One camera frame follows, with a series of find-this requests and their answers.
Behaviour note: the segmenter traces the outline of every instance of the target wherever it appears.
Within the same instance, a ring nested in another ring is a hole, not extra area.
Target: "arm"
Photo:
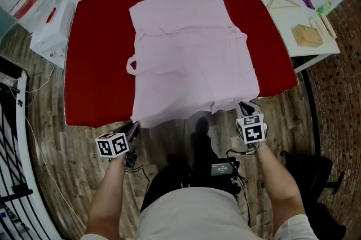
[[[274,233],[288,219],[305,214],[296,181],[276,159],[266,143],[257,150],[265,187],[273,210]]]
[[[119,239],[124,173],[124,157],[112,160],[91,202],[85,234]]]

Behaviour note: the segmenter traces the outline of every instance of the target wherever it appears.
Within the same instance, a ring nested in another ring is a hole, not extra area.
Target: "black cable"
[[[240,154],[240,155],[255,155],[256,152],[257,152],[257,149],[259,148],[259,145],[260,145],[260,142],[258,142],[258,145],[257,147],[252,144],[254,149],[251,150],[251,151],[248,151],[248,152],[238,152],[236,150],[233,150],[233,149],[229,149],[228,151],[226,151],[226,157],[227,157],[227,161],[229,162],[229,164],[231,164],[231,166],[234,168],[234,170],[236,171],[237,175],[235,177],[235,180],[238,180],[238,182],[240,183],[241,187],[242,187],[242,190],[243,190],[243,195],[244,195],[244,199],[246,200],[246,203],[247,203],[247,210],[248,210],[248,226],[250,227],[250,208],[249,208],[249,203],[248,203],[248,200],[247,200],[247,196],[246,196],[246,189],[245,189],[245,186],[247,185],[248,183],[248,179],[246,177],[243,177],[241,176],[239,173],[238,173],[238,169],[233,165],[233,163],[230,161],[229,159],[229,155],[228,153],[229,152],[233,152],[233,153],[236,153],[236,154]]]
[[[146,179],[147,179],[147,181],[148,181],[148,184],[147,184],[147,187],[146,187],[146,192],[148,191],[148,188],[149,188],[149,184],[150,184],[150,180],[149,180],[149,178],[148,178],[148,176],[147,176],[147,174],[146,174],[146,172],[145,172],[145,170],[144,170],[144,166],[143,165],[140,165],[139,167],[137,167],[137,168],[134,168],[134,169],[128,169],[128,168],[126,168],[125,169],[125,172],[126,173],[136,173],[136,172],[139,172],[140,170],[142,170],[143,171],[143,174],[144,174],[144,176],[146,177]]]

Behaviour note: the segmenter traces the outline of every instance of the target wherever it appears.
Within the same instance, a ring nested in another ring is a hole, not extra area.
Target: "white box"
[[[266,139],[264,117],[263,114],[258,114],[236,119],[238,134],[245,144]]]
[[[57,66],[64,68],[66,47],[75,5],[70,1],[62,1],[40,31],[32,35],[30,49]]]
[[[101,157],[116,158],[129,151],[124,133],[108,133],[95,139]]]

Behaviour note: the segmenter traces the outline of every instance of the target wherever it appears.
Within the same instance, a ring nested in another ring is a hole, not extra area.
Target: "black pants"
[[[211,177],[212,162],[218,159],[210,145],[210,137],[192,135],[194,149],[193,170],[187,163],[174,161],[161,170],[151,182],[144,197],[141,212],[166,193],[180,188],[209,187],[232,193],[230,181]]]

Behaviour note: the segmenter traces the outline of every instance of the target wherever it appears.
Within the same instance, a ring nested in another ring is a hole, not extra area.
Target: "person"
[[[169,165],[154,177],[144,197],[135,239],[260,239],[242,219],[232,185],[210,176],[211,163],[218,157],[210,146],[205,118],[197,122],[192,145],[193,171],[171,157]],[[317,239],[290,173],[265,142],[260,143],[257,157],[271,200],[274,239]],[[123,157],[110,163],[94,195],[81,240],[120,238],[124,168]]]

